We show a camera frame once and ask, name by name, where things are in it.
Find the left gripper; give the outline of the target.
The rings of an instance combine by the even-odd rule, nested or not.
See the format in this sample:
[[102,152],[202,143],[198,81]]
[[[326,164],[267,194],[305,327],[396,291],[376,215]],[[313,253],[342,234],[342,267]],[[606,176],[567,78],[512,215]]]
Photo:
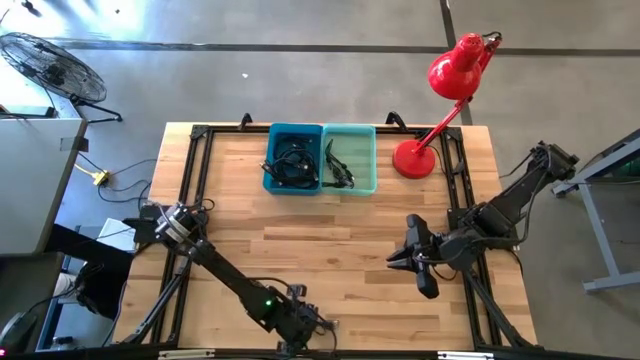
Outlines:
[[316,328],[329,328],[330,322],[320,315],[311,303],[286,300],[277,316],[277,334],[280,352],[298,352],[307,346]]

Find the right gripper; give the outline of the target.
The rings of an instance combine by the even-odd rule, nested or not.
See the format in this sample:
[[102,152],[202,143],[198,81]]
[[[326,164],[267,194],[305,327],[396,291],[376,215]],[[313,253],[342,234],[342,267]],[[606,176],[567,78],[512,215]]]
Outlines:
[[441,260],[441,236],[432,233],[427,222],[417,214],[407,216],[406,244],[387,257],[388,267],[416,273],[418,291],[428,299],[439,296],[439,288],[429,268],[434,260]]

